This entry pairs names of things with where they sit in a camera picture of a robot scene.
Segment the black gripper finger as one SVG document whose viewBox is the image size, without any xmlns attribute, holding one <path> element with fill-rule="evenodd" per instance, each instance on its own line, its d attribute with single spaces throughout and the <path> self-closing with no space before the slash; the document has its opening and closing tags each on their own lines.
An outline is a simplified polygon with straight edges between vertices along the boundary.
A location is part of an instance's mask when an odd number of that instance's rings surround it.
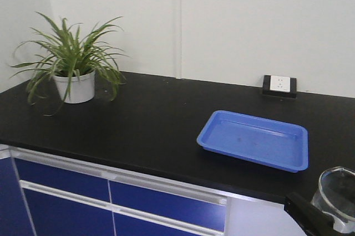
<svg viewBox="0 0 355 236">
<path fill-rule="evenodd" d="M 285 196 L 284 211 L 306 235 L 342 235 L 333 229 L 332 217 L 321 212 L 298 193 L 293 192 Z"/>
</svg>

